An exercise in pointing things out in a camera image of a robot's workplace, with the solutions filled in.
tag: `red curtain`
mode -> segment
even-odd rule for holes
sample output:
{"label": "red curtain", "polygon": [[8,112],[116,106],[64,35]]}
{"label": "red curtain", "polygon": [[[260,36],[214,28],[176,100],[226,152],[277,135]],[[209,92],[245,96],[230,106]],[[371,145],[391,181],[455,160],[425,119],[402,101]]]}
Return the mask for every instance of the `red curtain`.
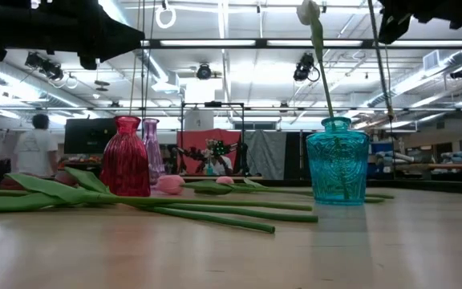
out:
{"label": "red curtain", "polygon": [[[207,131],[195,131],[195,132],[178,132],[177,133],[177,146],[181,147],[181,133],[183,133],[183,149],[190,150],[191,147],[196,149],[206,149],[206,140],[223,140],[224,145],[235,144],[240,141],[239,132],[228,132],[224,129],[211,129]],[[231,160],[231,163],[235,164],[237,152],[231,152],[225,155]],[[186,173],[191,174],[196,172],[196,168],[201,164],[200,161],[195,161],[187,156],[183,156],[184,163],[186,164]]]}

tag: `turquoise glass vase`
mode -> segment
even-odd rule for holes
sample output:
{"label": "turquoise glass vase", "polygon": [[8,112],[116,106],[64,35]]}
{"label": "turquoise glass vase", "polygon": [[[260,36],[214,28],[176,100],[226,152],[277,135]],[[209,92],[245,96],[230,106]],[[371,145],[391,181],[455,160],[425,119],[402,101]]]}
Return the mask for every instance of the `turquoise glass vase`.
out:
{"label": "turquoise glass vase", "polygon": [[322,121],[326,131],[306,140],[317,203],[362,205],[365,201],[368,137],[349,131],[350,124],[346,117],[326,118]]}

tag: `vase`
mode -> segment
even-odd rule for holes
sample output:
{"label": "vase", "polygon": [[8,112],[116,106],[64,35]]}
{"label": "vase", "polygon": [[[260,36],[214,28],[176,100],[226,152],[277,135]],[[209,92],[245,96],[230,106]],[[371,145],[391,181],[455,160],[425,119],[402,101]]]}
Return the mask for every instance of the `vase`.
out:
{"label": "vase", "polygon": [[326,118],[325,132],[306,140],[311,185],[317,203],[362,205],[367,184],[368,137],[349,131],[346,117]]}
{"label": "vase", "polygon": [[120,196],[149,197],[149,162],[144,143],[136,135],[140,118],[116,116],[117,134],[103,155],[101,181]]}
{"label": "vase", "polygon": [[160,144],[156,135],[156,126],[160,121],[153,118],[144,119],[144,145],[149,158],[149,181],[151,185],[158,182],[158,178],[165,174],[164,160],[160,152]]}

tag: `black screen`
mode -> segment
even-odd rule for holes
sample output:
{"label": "black screen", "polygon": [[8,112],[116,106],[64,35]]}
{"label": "black screen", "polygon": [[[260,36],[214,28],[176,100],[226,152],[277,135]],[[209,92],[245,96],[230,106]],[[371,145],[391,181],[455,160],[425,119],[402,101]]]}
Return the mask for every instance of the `black screen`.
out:
{"label": "black screen", "polygon": [[106,144],[117,133],[114,119],[67,120],[64,153],[104,153]]}

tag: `person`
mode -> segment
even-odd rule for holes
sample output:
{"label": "person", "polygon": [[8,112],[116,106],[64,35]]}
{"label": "person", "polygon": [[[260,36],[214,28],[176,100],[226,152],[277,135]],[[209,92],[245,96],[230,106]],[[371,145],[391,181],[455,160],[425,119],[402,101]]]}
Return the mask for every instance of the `person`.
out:
{"label": "person", "polygon": [[228,157],[218,156],[209,158],[209,165],[211,166],[211,171],[214,175],[217,176],[230,176],[233,174],[233,164]]}
{"label": "person", "polygon": [[32,124],[34,130],[23,133],[15,146],[17,170],[38,177],[51,177],[58,169],[58,143],[47,131],[49,117],[43,114],[33,116]]}

